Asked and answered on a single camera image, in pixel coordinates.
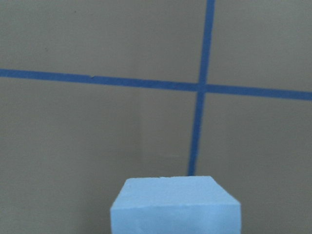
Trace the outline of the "light blue foam block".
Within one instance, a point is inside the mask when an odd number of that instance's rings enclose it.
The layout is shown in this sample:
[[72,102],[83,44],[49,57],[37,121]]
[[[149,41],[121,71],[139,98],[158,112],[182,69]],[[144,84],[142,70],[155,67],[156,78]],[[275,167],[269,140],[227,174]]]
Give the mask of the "light blue foam block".
[[211,176],[125,181],[110,208],[114,234],[239,234],[241,204]]

